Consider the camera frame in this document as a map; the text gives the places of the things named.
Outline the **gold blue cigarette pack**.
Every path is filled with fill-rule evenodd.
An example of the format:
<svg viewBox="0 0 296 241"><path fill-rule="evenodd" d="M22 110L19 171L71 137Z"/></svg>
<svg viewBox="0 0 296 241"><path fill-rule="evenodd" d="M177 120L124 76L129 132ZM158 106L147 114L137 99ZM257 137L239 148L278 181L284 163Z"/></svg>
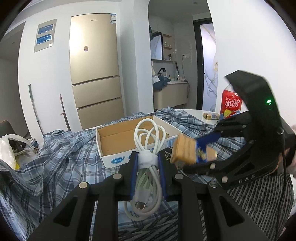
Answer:
<svg viewBox="0 0 296 241"><path fill-rule="evenodd" d="M170 163L183 167L215 160L217 160L217 152L213 148L181 133L173 144Z"/></svg>

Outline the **black cigarette pack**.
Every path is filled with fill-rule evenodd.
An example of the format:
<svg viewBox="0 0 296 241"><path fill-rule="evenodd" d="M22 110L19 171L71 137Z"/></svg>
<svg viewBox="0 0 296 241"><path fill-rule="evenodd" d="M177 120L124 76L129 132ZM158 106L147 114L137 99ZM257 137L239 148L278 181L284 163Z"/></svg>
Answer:
<svg viewBox="0 0 296 241"><path fill-rule="evenodd" d="M171 160L171 154L172 154L172 147L167 147L163 150L161 150L161 153L163 153L163 156L165 157L165 160L169 163Z"/></svg>

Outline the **red iced tea bottle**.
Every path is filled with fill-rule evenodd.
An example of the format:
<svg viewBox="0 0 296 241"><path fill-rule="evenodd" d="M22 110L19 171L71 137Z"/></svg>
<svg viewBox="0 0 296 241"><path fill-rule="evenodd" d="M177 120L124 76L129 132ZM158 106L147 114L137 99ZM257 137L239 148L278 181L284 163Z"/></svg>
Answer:
<svg viewBox="0 0 296 241"><path fill-rule="evenodd" d="M241 106L241 97L234 91L233 86L229 84L222 92L220 120L239 114Z"/></svg>

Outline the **small gold blue carton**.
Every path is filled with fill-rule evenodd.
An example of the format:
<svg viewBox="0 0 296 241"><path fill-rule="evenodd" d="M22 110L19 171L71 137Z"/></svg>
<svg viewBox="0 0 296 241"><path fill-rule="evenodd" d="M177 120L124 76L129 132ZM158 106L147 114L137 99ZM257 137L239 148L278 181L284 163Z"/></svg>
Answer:
<svg viewBox="0 0 296 241"><path fill-rule="evenodd" d="M219 120L220 115L217 113L203 113L203 118L206 120Z"/></svg>

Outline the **grey striped cloth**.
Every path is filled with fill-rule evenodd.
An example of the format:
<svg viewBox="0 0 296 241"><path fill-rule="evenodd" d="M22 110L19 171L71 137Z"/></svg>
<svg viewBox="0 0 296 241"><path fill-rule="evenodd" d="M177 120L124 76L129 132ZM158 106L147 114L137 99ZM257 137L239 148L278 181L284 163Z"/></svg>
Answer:
<svg viewBox="0 0 296 241"><path fill-rule="evenodd" d="M227 190L256 225L274 240L282 232L294 201L290 174L264 176ZM177 240L178 203L162 201L158 212L143 221L132 221L118 205L119 240Z"/></svg>

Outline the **blue plaid shirt cloth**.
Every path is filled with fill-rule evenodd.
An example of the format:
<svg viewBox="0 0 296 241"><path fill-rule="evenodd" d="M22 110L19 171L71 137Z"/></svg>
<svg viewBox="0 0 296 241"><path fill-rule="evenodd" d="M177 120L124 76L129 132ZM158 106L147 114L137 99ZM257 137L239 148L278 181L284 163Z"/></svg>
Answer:
<svg viewBox="0 0 296 241"><path fill-rule="evenodd" d="M56 130L44 136L37 157L19 170L1 162L1 214L17 239L27 240L80 182L102 182L118 171L104 167L95 133ZM157 213L138 222L119 204L119 239L176 240L177 217L177 202L162 202Z"/></svg>

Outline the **beige bathroom vanity cabinet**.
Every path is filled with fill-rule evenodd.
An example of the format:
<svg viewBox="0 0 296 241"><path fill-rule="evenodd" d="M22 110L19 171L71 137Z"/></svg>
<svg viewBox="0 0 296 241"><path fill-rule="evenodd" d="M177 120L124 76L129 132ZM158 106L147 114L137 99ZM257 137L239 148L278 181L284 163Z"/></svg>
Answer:
<svg viewBox="0 0 296 241"><path fill-rule="evenodd" d="M154 109L163 109L166 107L176 107L188 102L188 83L184 81L169 82L161 90L155 90Z"/></svg>

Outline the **shallow white cardboard box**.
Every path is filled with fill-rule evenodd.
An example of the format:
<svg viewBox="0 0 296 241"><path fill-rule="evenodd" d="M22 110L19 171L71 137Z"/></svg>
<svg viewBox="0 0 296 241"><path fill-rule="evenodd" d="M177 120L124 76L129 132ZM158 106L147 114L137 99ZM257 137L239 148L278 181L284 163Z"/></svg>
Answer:
<svg viewBox="0 0 296 241"><path fill-rule="evenodd" d="M182 133L181 130L156 116L136 118L97 128L97 149L105 168L110 169L129 162L132 151L137 151L134 143L134 130L137 124L145 118L153 120L165 129L166 139L161 150L172 146L178 134Z"/></svg>

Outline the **dark blue clothes pile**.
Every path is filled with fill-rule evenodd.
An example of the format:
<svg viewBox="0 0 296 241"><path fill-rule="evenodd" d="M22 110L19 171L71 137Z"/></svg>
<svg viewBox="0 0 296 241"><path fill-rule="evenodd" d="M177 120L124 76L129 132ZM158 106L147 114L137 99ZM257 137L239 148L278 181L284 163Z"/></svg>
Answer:
<svg viewBox="0 0 296 241"><path fill-rule="evenodd" d="M152 77L152 88L153 91L161 91L170 82L169 78L164 76L153 76Z"/></svg>

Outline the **black faucet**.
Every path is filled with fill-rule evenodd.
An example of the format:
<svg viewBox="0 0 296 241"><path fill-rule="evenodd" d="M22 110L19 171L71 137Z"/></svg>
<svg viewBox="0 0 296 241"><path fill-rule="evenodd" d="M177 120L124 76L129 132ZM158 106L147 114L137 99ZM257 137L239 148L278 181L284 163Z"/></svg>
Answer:
<svg viewBox="0 0 296 241"><path fill-rule="evenodd" d="M165 68L161 68L161 69L158 71L158 76L164 76L164 77L166 77L166 76L167 76L166 69L165 69Z"/></svg>

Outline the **white plastic bag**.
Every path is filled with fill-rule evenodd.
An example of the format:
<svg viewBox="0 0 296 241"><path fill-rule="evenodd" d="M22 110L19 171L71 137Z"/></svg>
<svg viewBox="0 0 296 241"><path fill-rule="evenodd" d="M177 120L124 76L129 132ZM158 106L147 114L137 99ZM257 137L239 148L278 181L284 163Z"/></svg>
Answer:
<svg viewBox="0 0 296 241"><path fill-rule="evenodd" d="M16 134L1 137L1 160L18 170L37 157L39 144L35 138L26 140Z"/></svg>

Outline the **dark grey chair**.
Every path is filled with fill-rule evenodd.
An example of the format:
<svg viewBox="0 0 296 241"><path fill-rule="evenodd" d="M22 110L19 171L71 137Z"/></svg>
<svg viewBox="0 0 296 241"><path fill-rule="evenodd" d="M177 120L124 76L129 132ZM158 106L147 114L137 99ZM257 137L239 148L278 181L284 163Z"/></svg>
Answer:
<svg viewBox="0 0 296 241"><path fill-rule="evenodd" d="M2 121L0 124L0 137L9 135L9 134L16 134L16 135L22 136L26 140L31 138L31 134L29 131L26 131L24 135L21 135L20 133L15 132L15 130L13 129L9 121L7 120Z"/></svg>

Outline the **bathroom mirror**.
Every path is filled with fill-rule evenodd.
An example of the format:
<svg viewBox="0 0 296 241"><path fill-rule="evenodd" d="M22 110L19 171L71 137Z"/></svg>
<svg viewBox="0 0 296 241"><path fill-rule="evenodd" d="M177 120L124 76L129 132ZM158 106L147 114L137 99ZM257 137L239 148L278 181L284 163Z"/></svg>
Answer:
<svg viewBox="0 0 296 241"><path fill-rule="evenodd" d="M152 33L151 44L151 58L154 60L163 59L163 35L161 32Z"/></svg>

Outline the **gold three-door refrigerator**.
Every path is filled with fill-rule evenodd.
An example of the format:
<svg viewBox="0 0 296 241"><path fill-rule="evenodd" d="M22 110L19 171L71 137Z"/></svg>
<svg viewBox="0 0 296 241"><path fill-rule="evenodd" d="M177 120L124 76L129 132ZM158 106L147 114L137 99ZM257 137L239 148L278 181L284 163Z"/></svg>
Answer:
<svg viewBox="0 0 296 241"><path fill-rule="evenodd" d="M82 128L122 118L116 15L73 16L69 56L73 95Z"/></svg>

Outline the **grey wall electrical panel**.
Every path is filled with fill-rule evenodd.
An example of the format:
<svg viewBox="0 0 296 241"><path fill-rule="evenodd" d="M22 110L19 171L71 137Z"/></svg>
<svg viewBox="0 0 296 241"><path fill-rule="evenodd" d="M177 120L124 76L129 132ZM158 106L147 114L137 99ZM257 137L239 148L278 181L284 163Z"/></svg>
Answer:
<svg viewBox="0 0 296 241"><path fill-rule="evenodd" d="M53 47L57 19L53 19L38 25L34 52Z"/></svg>

